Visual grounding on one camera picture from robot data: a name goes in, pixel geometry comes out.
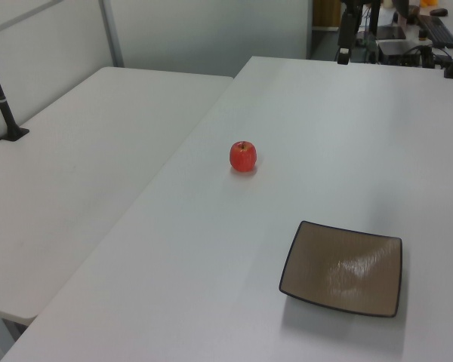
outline computer mouse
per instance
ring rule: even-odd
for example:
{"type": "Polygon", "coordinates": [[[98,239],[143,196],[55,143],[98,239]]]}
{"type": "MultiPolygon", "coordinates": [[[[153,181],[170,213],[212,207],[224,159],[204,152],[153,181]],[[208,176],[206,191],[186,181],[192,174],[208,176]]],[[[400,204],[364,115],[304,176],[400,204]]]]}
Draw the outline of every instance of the computer mouse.
{"type": "Polygon", "coordinates": [[[448,15],[448,10],[444,8],[435,9],[430,11],[430,15],[432,17],[445,17],[446,15],[448,15]]]}

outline square plate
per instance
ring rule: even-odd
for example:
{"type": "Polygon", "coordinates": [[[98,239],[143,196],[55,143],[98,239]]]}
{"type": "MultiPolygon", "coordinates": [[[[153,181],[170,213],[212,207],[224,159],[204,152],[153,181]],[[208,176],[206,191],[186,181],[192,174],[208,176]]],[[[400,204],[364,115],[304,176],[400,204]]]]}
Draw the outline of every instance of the square plate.
{"type": "Polygon", "coordinates": [[[392,318],[402,273],[400,238],[300,223],[279,289],[327,308],[392,318]]]}

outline table top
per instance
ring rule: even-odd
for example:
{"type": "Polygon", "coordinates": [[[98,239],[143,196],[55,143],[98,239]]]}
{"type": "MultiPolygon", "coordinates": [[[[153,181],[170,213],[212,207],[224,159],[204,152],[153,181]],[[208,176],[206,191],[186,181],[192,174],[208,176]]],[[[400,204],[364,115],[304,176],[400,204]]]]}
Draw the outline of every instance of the table top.
{"type": "Polygon", "coordinates": [[[104,68],[0,142],[0,317],[33,320],[231,81],[104,68]]]}
{"type": "Polygon", "coordinates": [[[252,58],[3,361],[51,360],[453,360],[453,80],[252,58]],[[402,239],[395,318],[279,292],[304,219],[402,239]]]}

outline red apple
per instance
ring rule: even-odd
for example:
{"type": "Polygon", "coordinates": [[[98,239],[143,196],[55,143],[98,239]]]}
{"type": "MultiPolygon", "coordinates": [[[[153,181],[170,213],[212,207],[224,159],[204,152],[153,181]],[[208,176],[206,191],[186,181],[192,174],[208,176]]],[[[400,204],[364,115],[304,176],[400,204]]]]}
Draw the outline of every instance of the red apple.
{"type": "Polygon", "coordinates": [[[234,143],[230,150],[230,163],[239,172],[252,171],[257,161],[255,146],[247,141],[234,143]]]}

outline floor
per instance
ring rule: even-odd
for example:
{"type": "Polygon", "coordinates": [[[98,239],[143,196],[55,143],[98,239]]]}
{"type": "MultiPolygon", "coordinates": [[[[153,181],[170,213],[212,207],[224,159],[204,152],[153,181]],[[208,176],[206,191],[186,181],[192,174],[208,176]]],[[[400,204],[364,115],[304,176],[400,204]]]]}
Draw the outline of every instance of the floor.
{"type": "Polygon", "coordinates": [[[338,32],[312,31],[311,60],[334,61],[337,53],[338,32]]]}

